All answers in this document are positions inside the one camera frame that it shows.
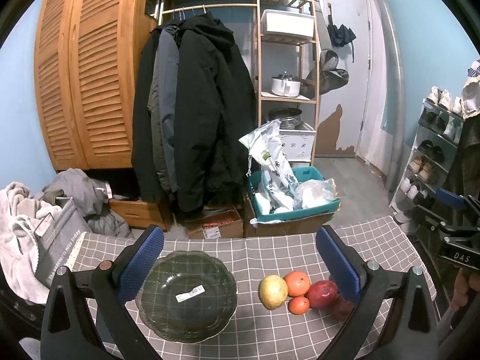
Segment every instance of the green glass plate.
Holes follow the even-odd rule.
[[[178,301],[177,295],[195,296]],[[157,336],[194,344],[220,333],[237,308],[237,283],[225,264],[205,252],[177,250],[158,259],[135,299]]]

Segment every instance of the blue wall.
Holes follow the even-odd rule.
[[[406,91],[405,143],[413,144],[422,100],[432,86],[460,96],[478,52],[441,0],[387,0],[397,28]],[[382,128],[394,132],[391,86],[387,89]]]
[[[41,5],[35,0],[0,49],[0,190],[20,181],[35,193],[55,175],[35,103],[33,54]]]

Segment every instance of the louvered door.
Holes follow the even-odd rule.
[[[75,0],[73,6],[70,82],[90,168],[131,167],[134,71],[139,52],[136,26],[148,36],[142,10],[145,0]]]
[[[35,38],[38,116],[50,160],[57,170],[88,168],[75,123],[68,77],[72,4],[73,0],[44,0]]]

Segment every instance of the table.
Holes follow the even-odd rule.
[[[336,229],[345,244],[354,247],[368,261],[383,268],[407,271],[420,266],[427,279],[432,299],[435,287],[425,265],[406,235],[392,217]],[[73,270],[95,268],[103,260],[114,260],[131,239],[86,233],[73,256]],[[178,250],[203,250],[221,259],[234,275],[238,285],[238,307],[225,330],[199,344],[164,341],[146,327],[138,315],[135,301],[126,308],[139,329],[164,360],[242,359],[242,360],[308,360],[316,359],[340,329],[328,310],[308,310],[293,315],[286,304],[269,311],[258,298],[258,285],[267,275],[285,276],[288,272],[306,272],[314,283],[327,280],[329,273],[315,247],[315,234],[286,235],[246,239],[203,239],[165,241],[160,257]],[[371,351],[388,314],[390,301],[384,300],[361,351]],[[88,305],[95,318],[97,304]],[[115,345],[106,348],[121,357]]]

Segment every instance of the orange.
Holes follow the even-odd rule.
[[[310,307],[310,302],[307,298],[304,298],[303,296],[293,298],[289,302],[289,310],[292,314],[303,314],[308,310],[308,307]]]
[[[310,288],[310,278],[300,271],[290,272],[285,276],[285,281],[291,297],[305,295]]]

